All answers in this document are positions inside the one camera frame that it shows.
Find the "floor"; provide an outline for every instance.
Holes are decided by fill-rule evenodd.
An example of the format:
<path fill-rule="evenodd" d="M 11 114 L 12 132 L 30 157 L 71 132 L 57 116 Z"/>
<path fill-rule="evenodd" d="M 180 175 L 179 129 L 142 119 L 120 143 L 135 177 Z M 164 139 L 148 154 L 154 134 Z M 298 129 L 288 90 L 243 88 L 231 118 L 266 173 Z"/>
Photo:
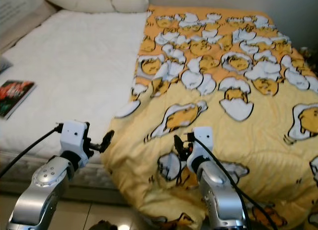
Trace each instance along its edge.
<path fill-rule="evenodd" d="M 0 195 L 0 230 L 4 230 L 18 196 Z M 100 220 L 118 226 L 118 230 L 150 230 L 130 208 L 95 203 L 60 201 L 49 230 L 88 230 Z"/>

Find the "bed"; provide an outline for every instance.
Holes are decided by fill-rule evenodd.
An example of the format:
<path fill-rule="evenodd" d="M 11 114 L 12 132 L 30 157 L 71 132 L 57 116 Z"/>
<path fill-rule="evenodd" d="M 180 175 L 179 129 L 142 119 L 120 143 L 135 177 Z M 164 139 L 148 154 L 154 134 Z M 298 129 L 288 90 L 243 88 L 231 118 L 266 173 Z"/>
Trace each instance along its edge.
<path fill-rule="evenodd" d="M 214 154 L 276 225 L 314 229 L 317 93 L 318 78 L 266 14 L 150 6 L 105 169 L 153 224 L 200 229 L 207 210 L 173 136 L 212 126 Z"/>
<path fill-rule="evenodd" d="M 129 99 L 146 17 L 61 10 L 3 54 L 13 66 L 0 75 L 1 84 L 31 80 L 37 87 L 8 120 L 0 120 L 0 168 L 56 122 L 88 121 L 89 137 L 100 143 L 114 112 Z M 59 154 L 59 137 L 53 134 L 32 149 L 3 177 L 1 189 L 27 184 L 36 168 Z M 115 189 L 98 153 L 72 186 Z"/>

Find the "yellow comforter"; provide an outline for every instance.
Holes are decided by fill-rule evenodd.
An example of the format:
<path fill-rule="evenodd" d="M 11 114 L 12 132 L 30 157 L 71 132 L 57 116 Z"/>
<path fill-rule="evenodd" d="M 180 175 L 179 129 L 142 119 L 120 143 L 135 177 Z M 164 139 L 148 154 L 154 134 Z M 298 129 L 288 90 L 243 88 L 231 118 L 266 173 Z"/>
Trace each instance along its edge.
<path fill-rule="evenodd" d="M 206 208 L 173 136 L 211 126 L 214 154 L 277 226 L 314 228 L 317 93 L 317 77 L 265 14 L 151 6 L 132 101 L 102 160 L 154 224 L 198 229 Z M 252 206 L 250 217 L 268 226 Z"/>

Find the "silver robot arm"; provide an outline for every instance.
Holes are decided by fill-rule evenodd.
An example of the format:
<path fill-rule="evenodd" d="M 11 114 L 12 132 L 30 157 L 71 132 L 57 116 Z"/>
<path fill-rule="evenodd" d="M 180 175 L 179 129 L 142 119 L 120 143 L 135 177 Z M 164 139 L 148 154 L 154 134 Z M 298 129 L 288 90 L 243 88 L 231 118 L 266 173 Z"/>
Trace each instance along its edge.
<path fill-rule="evenodd" d="M 89 123 L 68 121 L 61 132 L 61 155 L 53 156 L 38 168 L 30 186 L 15 204 L 7 230 L 47 230 L 56 205 L 78 168 L 85 167 L 92 150 L 103 152 L 114 132 L 110 131 L 100 145 L 87 137 Z"/>
<path fill-rule="evenodd" d="M 196 127 L 193 135 L 211 152 L 213 133 L 211 127 Z M 196 173 L 201 194 L 209 212 L 212 230 L 246 229 L 242 202 L 230 180 L 196 141 L 187 159 L 188 168 Z"/>

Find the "book cover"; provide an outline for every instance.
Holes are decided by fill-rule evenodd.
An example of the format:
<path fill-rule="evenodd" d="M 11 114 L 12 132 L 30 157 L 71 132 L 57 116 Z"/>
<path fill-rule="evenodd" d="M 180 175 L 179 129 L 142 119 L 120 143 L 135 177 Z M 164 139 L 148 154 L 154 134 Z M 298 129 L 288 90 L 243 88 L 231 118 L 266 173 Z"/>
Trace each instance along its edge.
<path fill-rule="evenodd" d="M 8 119 L 34 88 L 31 81 L 6 81 L 0 87 L 0 117 Z"/>

